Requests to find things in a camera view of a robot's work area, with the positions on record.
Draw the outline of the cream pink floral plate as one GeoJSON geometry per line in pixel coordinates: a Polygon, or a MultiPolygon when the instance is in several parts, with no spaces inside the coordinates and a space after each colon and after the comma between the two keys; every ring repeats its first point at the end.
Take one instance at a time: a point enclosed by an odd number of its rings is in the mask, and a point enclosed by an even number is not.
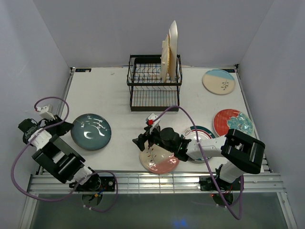
{"type": "Polygon", "coordinates": [[[180,160],[171,153],[157,145],[145,147],[139,152],[140,162],[149,172],[155,174],[166,174],[173,172],[179,165],[180,160]]]}

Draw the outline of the dark teal round plate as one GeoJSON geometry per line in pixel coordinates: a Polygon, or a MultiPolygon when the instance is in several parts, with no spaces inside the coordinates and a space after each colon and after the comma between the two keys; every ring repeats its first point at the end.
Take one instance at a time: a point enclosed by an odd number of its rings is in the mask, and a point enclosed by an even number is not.
{"type": "Polygon", "coordinates": [[[75,144],[88,151],[104,148],[112,136],[112,130],[107,120],[97,114],[78,116],[73,121],[70,133],[75,144]]]}

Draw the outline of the white plate green red rim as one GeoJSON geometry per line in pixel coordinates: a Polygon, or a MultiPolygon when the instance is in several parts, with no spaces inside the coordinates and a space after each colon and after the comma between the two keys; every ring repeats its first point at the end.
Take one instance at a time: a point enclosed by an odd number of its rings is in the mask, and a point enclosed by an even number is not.
{"type": "MultiPolygon", "coordinates": [[[[196,128],[197,128],[199,140],[207,140],[207,139],[216,138],[216,136],[208,128],[199,126],[199,125],[197,125],[196,128]]],[[[190,126],[186,129],[184,129],[181,134],[185,139],[197,140],[196,130],[193,126],[190,126]]],[[[190,158],[189,161],[193,164],[204,164],[205,163],[203,158],[199,158],[197,160],[193,160],[190,158]]]]}

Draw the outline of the woven bamboo square tray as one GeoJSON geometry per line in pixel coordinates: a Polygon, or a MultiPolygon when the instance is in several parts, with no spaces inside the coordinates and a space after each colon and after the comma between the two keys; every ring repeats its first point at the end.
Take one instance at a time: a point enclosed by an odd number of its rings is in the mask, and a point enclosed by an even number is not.
{"type": "Polygon", "coordinates": [[[166,35],[165,40],[162,42],[162,55],[161,55],[161,71],[160,77],[162,82],[166,82],[170,65],[170,36],[166,35]]]}

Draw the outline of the white rectangular plate black rim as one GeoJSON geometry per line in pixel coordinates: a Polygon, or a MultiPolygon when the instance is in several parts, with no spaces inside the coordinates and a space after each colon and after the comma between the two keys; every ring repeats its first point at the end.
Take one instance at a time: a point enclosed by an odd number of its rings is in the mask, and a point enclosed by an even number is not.
{"type": "Polygon", "coordinates": [[[172,81],[176,77],[176,63],[177,63],[177,47],[178,47],[178,29],[176,21],[173,21],[169,28],[169,47],[170,47],[170,61],[169,61],[169,76],[172,81]]]}

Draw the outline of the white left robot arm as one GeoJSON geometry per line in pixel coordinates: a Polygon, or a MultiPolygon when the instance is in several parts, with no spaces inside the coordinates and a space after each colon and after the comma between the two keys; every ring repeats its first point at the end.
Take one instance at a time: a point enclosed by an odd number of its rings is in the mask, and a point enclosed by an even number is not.
{"type": "Polygon", "coordinates": [[[73,128],[73,124],[63,121],[57,115],[43,120],[47,130],[43,130],[41,122],[30,118],[18,125],[23,132],[22,140],[25,144],[35,138],[30,144],[36,148],[32,158],[60,182],[74,180],[69,185],[70,188],[79,182],[78,191],[97,190],[101,186],[100,177],[85,166],[85,159],[61,139],[73,128]]]}

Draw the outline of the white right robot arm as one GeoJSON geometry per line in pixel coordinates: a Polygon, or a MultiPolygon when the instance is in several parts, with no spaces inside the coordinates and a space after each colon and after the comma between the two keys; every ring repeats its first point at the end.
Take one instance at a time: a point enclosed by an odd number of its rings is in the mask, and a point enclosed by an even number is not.
{"type": "Polygon", "coordinates": [[[171,127],[148,126],[145,133],[132,140],[140,149],[159,146],[180,161],[197,160],[205,157],[224,157],[228,160],[222,164],[215,177],[216,186],[227,189],[241,175],[259,174],[265,150],[265,143],[237,129],[229,129],[228,133],[218,138],[196,140],[186,139],[174,132],[171,127]]]}

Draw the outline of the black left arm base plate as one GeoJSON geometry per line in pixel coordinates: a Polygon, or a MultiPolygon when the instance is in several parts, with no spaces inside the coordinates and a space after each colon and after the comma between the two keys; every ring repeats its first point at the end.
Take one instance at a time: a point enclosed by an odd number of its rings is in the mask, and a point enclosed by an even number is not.
{"type": "Polygon", "coordinates": [[[79,184],[75,190],[78,192],[113,192],[115,190],[115,178],[94,175],[90,177],[83,185],[79,184]]]}

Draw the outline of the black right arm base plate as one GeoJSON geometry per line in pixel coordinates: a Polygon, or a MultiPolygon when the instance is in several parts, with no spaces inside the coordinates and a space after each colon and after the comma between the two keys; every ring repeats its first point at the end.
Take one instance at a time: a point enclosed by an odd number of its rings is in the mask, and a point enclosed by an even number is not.
{"type": "MultiPolygon", "coordinates": [[[[240,190],[242,185],[242,180],[240,177],[237,178],[233,183],[228,183],[217,177],[215,178],[215,181],[222,192],[240,190]]],[[[200,176],[199,184],[201,191],[217,191],[216,185],[213,182],[212,177],[200,176]]]]}

